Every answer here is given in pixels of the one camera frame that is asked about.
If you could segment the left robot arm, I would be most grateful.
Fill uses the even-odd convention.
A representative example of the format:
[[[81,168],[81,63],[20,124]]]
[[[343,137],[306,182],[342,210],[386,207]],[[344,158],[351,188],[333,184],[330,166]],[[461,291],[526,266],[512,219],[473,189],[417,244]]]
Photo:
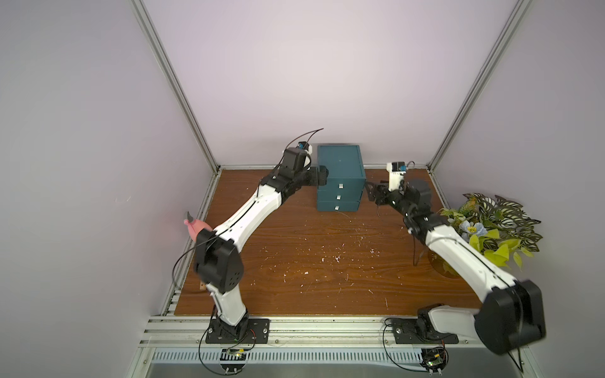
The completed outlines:
[[[324,165],[298,171],[270,173],[241,208],[213,230],[203,229],[195,241],[195,272],[206,285],[217,309],[220,323],[241,333],[247,327],[249,313],[241,297],[239,282],[244,277],[240,256],[255,230],[299,189],[324,186],[329,171]]]

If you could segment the teal top drawer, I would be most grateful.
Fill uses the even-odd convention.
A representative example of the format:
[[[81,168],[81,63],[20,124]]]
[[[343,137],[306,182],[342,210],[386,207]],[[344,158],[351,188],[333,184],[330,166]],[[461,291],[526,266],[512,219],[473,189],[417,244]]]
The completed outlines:
[[[366,179],[363,177],[338,178],[328,177],[324,185],[318,186],[319,192],[359,192],[364,188]]]

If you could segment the teal drawer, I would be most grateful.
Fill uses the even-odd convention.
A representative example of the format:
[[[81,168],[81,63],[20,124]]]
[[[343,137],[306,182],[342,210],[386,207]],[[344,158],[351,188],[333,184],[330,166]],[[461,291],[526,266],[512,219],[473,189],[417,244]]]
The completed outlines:
[[[317,209],[321,212],[357,212],[359,210],[360,201],[318,201]]]
[[[318,186],[319,192],[359,192],[364,188],[366,179],[363,177],[338,178],[328,177],[324,185]]]
[[[359,203],[362,198],[362,190],[351,190],[346,188],[324,188],[318,189],[319,202],[356,202]]]

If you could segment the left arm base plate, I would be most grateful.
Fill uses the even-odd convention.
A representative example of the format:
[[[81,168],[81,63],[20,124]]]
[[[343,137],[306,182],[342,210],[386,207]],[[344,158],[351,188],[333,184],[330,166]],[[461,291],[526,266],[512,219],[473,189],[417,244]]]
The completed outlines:
[[[237,325],[230,325],[220,318],[213,319],[205,336],[206,344],[267,344],[270,319],[243,318]]]

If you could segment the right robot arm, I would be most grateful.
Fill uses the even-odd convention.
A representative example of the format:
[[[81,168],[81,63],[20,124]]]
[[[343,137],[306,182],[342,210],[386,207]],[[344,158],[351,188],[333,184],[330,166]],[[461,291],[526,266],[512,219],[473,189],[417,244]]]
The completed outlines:
[[[366,183],[369,200],[390,206],[403,216],[409,234],[439,255],[473,289],[479,310],[446,305],[418,312],[421,332],[480,340],[494,354],[502,355],[543,340],[547,334],[540,288],[530,280],[519,281],[471,247],[444,217],[431,209],[431,191],[403,182],[391,189],[386,183]]]

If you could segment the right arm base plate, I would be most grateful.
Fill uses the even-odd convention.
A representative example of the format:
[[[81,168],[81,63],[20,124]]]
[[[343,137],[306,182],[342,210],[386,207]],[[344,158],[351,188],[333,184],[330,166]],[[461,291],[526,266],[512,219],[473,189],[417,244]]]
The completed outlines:
[[[396,344],[458,344],[457,335],[438,332],[425,318],[388,318]]]

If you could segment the teal bottom drawer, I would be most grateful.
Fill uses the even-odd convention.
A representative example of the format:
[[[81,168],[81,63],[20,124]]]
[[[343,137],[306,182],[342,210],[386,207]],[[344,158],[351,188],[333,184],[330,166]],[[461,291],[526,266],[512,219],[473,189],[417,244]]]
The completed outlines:
[[[360,201],[318,201],[317,209],[321,212],[357,212],[359,210]]]

